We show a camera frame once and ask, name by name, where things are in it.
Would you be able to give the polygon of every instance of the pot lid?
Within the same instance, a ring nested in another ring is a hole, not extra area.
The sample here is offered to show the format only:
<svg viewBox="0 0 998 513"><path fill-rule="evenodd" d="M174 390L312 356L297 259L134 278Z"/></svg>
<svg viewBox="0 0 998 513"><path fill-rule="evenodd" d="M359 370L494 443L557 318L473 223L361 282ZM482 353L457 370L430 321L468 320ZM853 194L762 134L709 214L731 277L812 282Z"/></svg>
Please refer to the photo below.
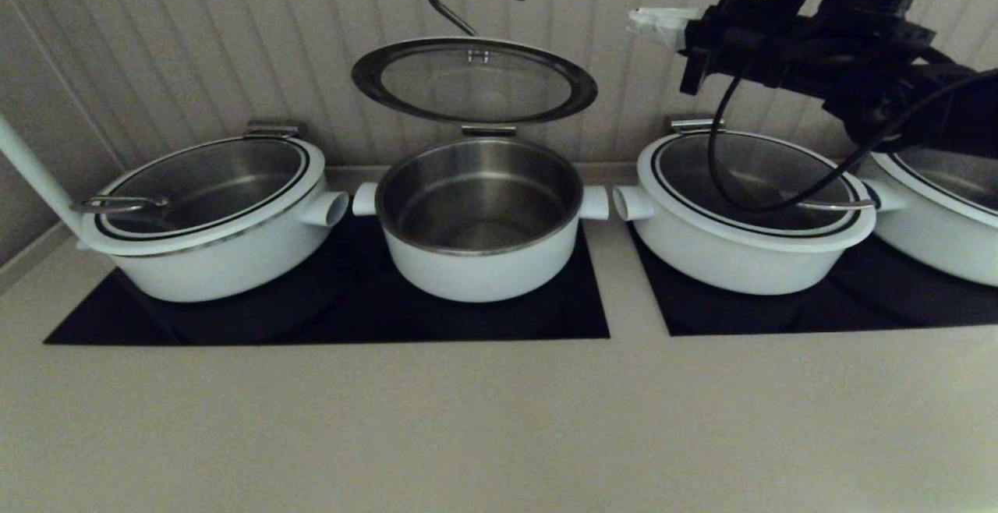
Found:
<svg viewBox="0 0 998 513"><path fill-rule="evenodd" d="M353 83L371 100L438 122L549 122L596 100L596 81L575 63L483 37L390 44L353 66Z"/></svg>
<svg viewBox="0 0 998 513"><path fill-rule="evenodd" d="M743 211L721 196L708 165L709 133L677 134L652 157L658 186L689 210L725 225L784 237L834 235L855 222L858 211L820 211L791 205L779 211ZM717 179L743 207L768 207L788 200L827 175L834 164L805 148L753 133L717 134ZM858 191L837 179L809 200L851 203Z"/></svg>
<svg viewBox="0 0 998 513"><path fill-rule="evenodd" d="M913 148L889 157L931 189L998 214L998 159L934 148Z"/></svg>
<svg viewBox="0 0 998 513"><path fill-rule="evenodd" d="M163 207L103 214L97 228L115 239L168 239L224 225L270 203L306 169L306 151L280 139L224 141L145 166L108 196L164 196Z"/></svg>
<svg viewBox="0 0 998 513"><path fill-rule="evenodd" d="M165 196L142 214L86 214L81 239L102 253L149 257L210 246L296 207L322 178L324 156L292 137L238 136L168 154L101 196Z"/></svg>

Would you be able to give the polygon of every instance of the pot handle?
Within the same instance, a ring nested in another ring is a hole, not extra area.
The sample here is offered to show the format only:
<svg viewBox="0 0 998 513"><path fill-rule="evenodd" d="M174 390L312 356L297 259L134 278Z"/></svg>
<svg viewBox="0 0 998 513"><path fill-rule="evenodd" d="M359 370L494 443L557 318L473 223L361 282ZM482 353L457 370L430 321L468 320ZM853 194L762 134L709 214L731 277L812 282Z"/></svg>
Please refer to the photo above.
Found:
<svg viewBox="0 0 998 513"><path fill-rule="evenodd" d="M606 187L583 187L579 218L591 218L595 219L595 221L606 221L606 219L610 218L610 200L607 197Z"/></svg>
<svg viewBox="0 0 998 513"><path fill-rule="evenodd" d="M879 179L863 179L863 185L869 191L870 197L876 201L876 212L902 210L906 204L904 197L891 186Z"/></svg>
<svg viewBox="0 0 998 513"><path fill-rule="evenodd" d="M377 214L374 206L374 194L377 193L377 183L364 182L357 187L357 193L353 194L353 214L357 217L370 217Z"/></svg>
<svg viewBox="0 0 998 513"><path fill-rule="evenodd" d="M307 201L299 214L309 225L335 226L346 212L350 197L345 191L324 191Z"/></svg>
<svg viewBox="0 0 998 513"><path fill-rule="evenodd" d="M642 187L614 187L614 208L622 221L641 221L655 217L655 206L655 200Z"/></svg>

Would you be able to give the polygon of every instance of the lid rim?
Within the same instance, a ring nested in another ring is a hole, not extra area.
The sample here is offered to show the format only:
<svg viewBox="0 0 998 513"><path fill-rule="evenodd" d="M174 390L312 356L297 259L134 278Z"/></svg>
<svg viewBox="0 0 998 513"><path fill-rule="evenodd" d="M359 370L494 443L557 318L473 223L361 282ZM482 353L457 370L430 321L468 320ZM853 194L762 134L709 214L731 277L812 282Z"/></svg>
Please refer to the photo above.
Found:
<svg viewBox="0 0 998 513"><path fill-rule="evenodd" d="M967 208L967 210L970 211L983 212L983 214L990 215L990 217L992 218L998 217L998 211L994 210L993 208L987 207L986 205L982 205L980 203L976 203L975 201L970 201L968 198L960 196L959 193L955 193L955 191L946 189L946 187L939 186L938 183L934 182L932 179L926 178L926 176L924 176L922 172L917 171L916 168L913 168L913 166L904 161L903 158L898 157L896 153L888 153L888 154L874 153L873 159L874 161L877 162L878 165L881 166L881 168L886 169L888 172L890 172L892 169L890 167L890 163L892 162L892 164L894 164L894 167L897 168L896 173L898 173L898 175L904 175L906 176L906 178L910 176L910 178L914 179L916 183L919 183L919 185L926 187L927 191L931 191L931 193L926 193L926 190L916 189L916 187L910 186L909 183L905 183L906 186L909 186L909 189L918 191L921 194L921 196L927 197L930 200L934 200L933 197L935 196L941 196L940 200L936 200L936 202L942 205L942 207L947 207L949 208L949 210L956 212L961 212L961 211L956 210L955 207Z"/></svg>
<svg viewBox="0 0 998 513"><path fill-rule="evenodd" d="M481 118L456 118L453 115L442 114L442 112L428 111L425 108L418 108L416 105L403 101L397 95L390 93L382 82L381 76L384 70L397 59L419 55L425 51L448 51L457 45L465 47L475 47L475 45L491 45L493 51L512 52L520 58L527 58L531 62L545 66L559 73L569 83L570 94L567 100L561 102L557 107L537 112L537 114L518 116L518 118L505 119L481 119ZM559 57L553 52L534 48L531 45L518 44L514 41L492 40L487 37L421 37L417 40L399 41L395 44L385 45L382 48L368 52L354 63L352 70L354 86L361 93L377 101L385 107L401 111L403 114L417 116L417 118L430 119L435 122L456 123L476 123L477 125L510 125L510 123L543 123L552 122L555 119L567 118L569 115L578 114L579 111L588 108L596 100L599 94L596 81L588 72Z"/></svg>
<svg viewBox="0 0 998 513"><path fill-rule="evenodd" d="M229 139L214 140L210 143L179 150L177 153L168 154L167 157L185 153L188 150L195 150L195 148L210 146L211 144L249 139L252 139L252 137L234 136L229 137ZM325 157L322 151L318 150L318 147L303 140L293 139L293 137L279 137L279 139L278 137L265 137L265 139L288 141L288 143L293 143L296 147L304 150L303 172L300 173L299 179L293 183L292 187L282 190L279 196L272 198L272 203L260 205L260 207L254 208L253 211L247 211L246 214L239 215L239 218L236 218L234 221L221 223L221 225L197 230L197 232L185 233L185 235L170 237L170 239L157 237L156 239L147 239L145 242L142 239L117 239L117 237L105 235L97 228L97 221L99 219L96 218L96 215L85 215L81 239L91 249L99 251L99 253L114 255L114 257L157 257L157 255L168 255L177 253L178 251L186 251L186 249L192 249L192 247L200 247L204 246L204 244L214 245L216 242L232 239L232 237L239 236L247 232L247 230L256 228L257 225L271 221L275 215L284 214L290 207L298 204L307 194L315 190L315 186L320 185L322 180L324 180ZM104 187L101 191L114 189L131 175L134 175L134 173L142 171L147 166L155 165L163 161L164 158L166 157L157 158L156 161L149 162L149 164L140 166L135 171L120 176L120 178L110 183L109 186Z"/></svg>
<svg viewBox="0 0 998 513"><path fill-rule="evenodd" d="M735 132L735 130L729 129L724 130L724 133L734 134L734 136L747 136L757 140L769 140L771 143L777 143L784 147L794 148L794 150L797 150L799 153L809 155L813 159L816 159L816 161L821 162L823 165L828 164L827 161L824 161L821 157L816 157L807 150L798 148L794 146L794 144L775 140L773 137L759 136L759 134L755 133ZM773 236L777 237L777 239L818 239L819 237L834 235L834 233L837 233L839 230L844 228L849 228L849 226L852 226L853 223L856 222L856 219L858 219L856 211L842 211L844 212L842 217L838 218L836 221L828 223L828 225L816 226L815 228L774 228L773 226L751 225L751 223L739 221L737 218L729 218L726 217L726 215L718 214L716 211L711 211L709 208L703 207L694 200L690 200L684 195L684 193L681 193L680 190L676 189L676 186L673 186L673 183L671 183L669 179L666 179L666 176L664 176L662 172L662 166L660 166L660 162L658 161L664 155L664 148L669 147L670 144L674 143L674 141L684 139L684 137L705 136L705 134L709 133L703 132L702 130L696 130L696 132L689 133L677 133L677 136L671 137L670 140L663 141L652 155L652 172L653 176L655 176L656 182L659 183L659 186L662 187L662 190L665 193L669 194L669 196L673 197L679 203L685 205L689 208L689 210L695 211L697 214L701 214L703 217L709 218L711 221L719 222L721 225L733 226L733 228L746 230L747 232L755 232L758 233L758 235ZM849 194L848 201L859 200L860 192L856 189L856 187L854 187L846 179L841 179L841 181L842 185L845 186L846 193Z"/></svg>
<svg viewBox="0 0 998 513"><path fill-rule="evenodd" d="M791 147L802 148L795 146L792 143L787 143L787 141L774 139L769 136L760 136L760 134L733 132L733 130L728 130L727 133L739 133L745 134L745 136L760 137L760 139L776 140L778 143L789 144ZM844 226L844 228L839 228L838 230L835 230L835 232L830 232L826 235L816 236L764 235L763 233L755 232L755 230L736 228L733 225L728 225L727 222L716 221L716 219L707 218L706 215L691 210L691 208L686 207L683 203L679 203L676 198L672 197L669 193L667 193L667 191L662 189L662 186L660 186L656 181L656 172L653 171L653 154L655 154L655 151L658 150L663 143L666 143L669 140L677 139L685 134L688 133L670 134L669 136L662 137L662 139L653 141L648 147L645 147L638 158L638 177L639 182L641 182L641 186L644 187L644 190L648 191L656 203L664 208L664 210L669 211L670 214L673 214L677 218L683 219L683 221L687 221L690 225L694 225L703 232L714 236L720 236L722 239L728 239L732 242L746 244L747 246L759 247L759 249L784 251L785 253L826 253L826 251L848 249L848 247L855 246L856 243L861 242L867 235L869 235L870 232L872 232L874 222L876 222L876 215L870 210L849 211L858 214L856 215L857 218L855 221L851 222L849 226ZM824 157L821 157L819 154L812 153L812 155L817 157L820 161L826 162L826 164L831 164L830 161ZM856 188L856 191L859 193L859 198L869 198L869 195L865 194L865 189L860 189L859 186L861 186L862 183L859 182L858 179L853 178L853 176L848 173L842 176L842 178L844 178L846 182L849 182L849 185Z"/></svg>
<svg viewBox="0 0 998 513"><path fill-rule="evenodd" d="M245 217L247 214L252 214L254 211L260 210L265 205L270 203L275 203L282 196L285 195L292 187L295 187L297 183L302 180L304 173L309 168L309 153L307 153L304 148L297 146L295 143L290 143L287 140L275 139L275 137L254 137L254 136L244 136L242 139L238 140L252 140L252 141L277 141L277 143L282 143L282 146L288 146L293 148L295 152L299 155L299 167L296 169L293 175L290 175L288 180L271 193L270 196L264 197L263 200L257 201L250 205L249 207L244 207L242 210L232 212L232 214L227 214L222 218L214 219L214 221L208 221L200 223L200 225L189 226L188 228L182 228L179 230L171 230L170 232L129 232L129 230L124 230L114 226L111 222L109 215L101 214L99 218L96 218L97 230L100 230L102 235L109 237L110 239L117 240L128 240L128 242L156 242L156 240L166 240L166 239L177 239L179 236L196 235L198 232L204 232L204 230L209 230L211 228L216 228L217 226L226 225L229 222L238 221L239 218ZM127 183L132 182L133 179L138 179L143 172L149 171L149 169L154 166L164 164L164 162L170 161L172 158L176 158L181 154L192 153L195 150L202 150L206 147L214 147L220 144L221 141L214 141L214 143L199 144L194 148L189 148L188 150L181 150L178 153L168 154L165 157L157 159L152 165L145 165L142 168L137 169L135 172L129 173L121 182L117 183L109 191L109 194L114 194L115 191L121 189L121 187L127 185Z"/></svg>

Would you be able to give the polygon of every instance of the white pole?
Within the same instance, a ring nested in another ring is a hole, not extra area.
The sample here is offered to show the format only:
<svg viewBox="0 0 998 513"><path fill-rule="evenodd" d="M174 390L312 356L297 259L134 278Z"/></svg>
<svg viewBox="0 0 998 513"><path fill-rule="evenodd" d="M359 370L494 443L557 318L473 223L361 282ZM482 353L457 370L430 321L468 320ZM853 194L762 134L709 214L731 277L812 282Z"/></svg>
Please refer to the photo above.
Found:
<svg viewBox="0 0 998 513"><path fill-rule="evenodd" d="M7 158L14 164L14 168L21 172L29 185L35 189L39 196L42 196L42 200L45 200L45 203L49 204L53 211L56 211L56 214L65 222L65 225L69 226L74 235L81 237L80 229L83 225L83 215L71 210L72 200L69 194L65 192L59 182L56 182L42 161L39 161L35 153L32 153L31 148L21 140L14 127L7 123L7 119L4 119L3 115L0 115L0 151L7 155Z"/></svg>

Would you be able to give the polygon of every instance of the pot rim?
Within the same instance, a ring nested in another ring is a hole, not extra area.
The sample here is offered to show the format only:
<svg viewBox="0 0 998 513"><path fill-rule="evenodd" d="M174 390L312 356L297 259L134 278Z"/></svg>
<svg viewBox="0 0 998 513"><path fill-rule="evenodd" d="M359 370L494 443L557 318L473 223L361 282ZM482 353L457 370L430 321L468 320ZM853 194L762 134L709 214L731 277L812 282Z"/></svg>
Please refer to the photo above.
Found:
<svg viewBox="0 0 998 513"><path fill-rule="evenodd" d="M817 161L821 161L829 169L835 168L834 162L830 161L830 159L821 157L820 154L813 153L808 148L789 143L786 140L774 139L774 137L763 136L758 133L738 132L737 130L726 130L725 133L771 140L774 143L783 144L783 146L802 151L802 153L814 157ZM765 228L752 230L749 228L751 225L735 225L733 223L735 221L729 222L731 219L712 218L701 211L694 211L678 200L673 193L666 191L658 182L658 173L653 169L656 153L658 153L659 148L663 144L669 143L671 140L680 139L683 136L688 136L689 134L691 133L670 134L669 136L662 137L662 139L653 141L648 147L645 147L638 157L638 177L642 188L651 194L660 207L670 212L670 214L691 223L696 228L708 232L710 235L731 240L732 242L758 247L758 249L784 251L785 253L826 253L826 251L847 249L849 246L855 246L856 243L862 242L872 232L873 226L876 224L876 214L874 214L873 210L845 211L848 214L853 214L852 217L845 215L844 218L835 221L833 225L827 225L825 228L802 230L798 235L773 235L773 233L764 232ZM866 190L862 182L859 182L859 179L849 175L849 173L842 175L842 179L845 180L846 185L849 186L856 200L869 199L869 191ZM842 225L844 219L849 219L849 222L845 222ZM838 226L838 228L831 230L831 232L821 232L821 230L830 228L830 226Z"/></svg>
<svg viewBox="0 0 998 513"><path fill-rule="evenodd" d="M424 242L417 242L416 240L410 239L407 235L403 235L402 232L389 222L387 218L384 217L384 196L386 183L391 182L393 176L401 172L406 165L413 162L418 157L422 157L424 154L432 153L435 150L442 150L442 148L449 148L455 146L455 144L465 144L465 143L506 143L514 144L517 147L532 148L532 150L537 150L538 153L544 154L547 157L552 157L554 161L558 162L560 165L564 165L565 168L569 169L570 175L572 177L573 189L576 191L575 200L569 211L564 212L564 217L557 222L555 225L550 226L545 230L542 235L533 237L533 239L528 239L526 242L520 242L514 246L504 246L501 249L489 249L489 250L477 250L477 249L446 249L446 247L434 246L433 244L427 244ZM488 257L489 255L496 255L502 253L514 253L521 249L527 249L529 246L534 246L534 244L539 244L545 242L545 240L559 233L566 226L570 225L573 221L577 221L579 218L579 211L582 208L582 197L584 189L582 186L582 179L579 178L579 173L576 171L575 166L571 162L566 161L560 154L555 153L555 151L550 150L548 147L542 147L537 143L531 143L528 140L515 139L509 136L477 136L472 137L472 139L458 139L458 140L447 140L444 143L431 144L431 146L421 148L421 150L415 151L415 153L410 154L408 157L403 158L402 161L396 162L385 172L384 176L377 183L377 191L374 193L374 210L377 212L378 222L381 223L381 227L386 231L391 233L400 242L409 244L409 246L414 247L414 249L420 249L427 251L428 253L437 253L443 255L453 255L453 257Z"/></svg>
<svg viewBox="0 0 998 513"><path fill-rule="evenodd" d="M178 150L175 153L157 158L156 161L149 162L149 164L142 165L134 171L125 173L121 178L101 189L100 194L110 193L126 180L138 175L139 172L146 171L151 166L160 164L165 159L176 155L188 153L188 151L197 150L197 148L229 143L229 141L259 139L260 137L234 136ZM220 219L220 221L198 228L195 232L182 232L170 237L136 236L134 239L126 239L126 237L114 237L104 233L99 223L99 214L86 214L81 230L83 242L100 253L119 255L119 257L160 257L161 255L179 253L179 251L213 246L213 244L234 239L236 236L245 235L250 229L259 228L259 226L281 217L293 205L306 197L310 191L313 191L317 183L320 182L325 172L325 157L322 151L318 150L318 147L303 140L293 139L293 137L264 137L264 139L292 143L302 155L303 162L295 176L289 179L289 182L292 182L290 186L282 187L281 191L275 193L274 196L268 197L267 200L261 201L247 210L240 211L237 214L238 217Z"/></svg>
<svg viewBox="0 0 998 513"><path fill-rule="evenodd" d="M919 196L933 201L933 203L946 208L946 210L969 218L971 221L980 222L983 225L990 226L990 228L998 228L998 211L988 210L987 207L981 207L981 205L966 200L947 189L933 185L929 180L921 178L914 169L903 164L903 161L896 157L895 154L872 153L870 154L870 158L888 176L897 180L906 189L913 191L913 193L917 193Z"/></svg>

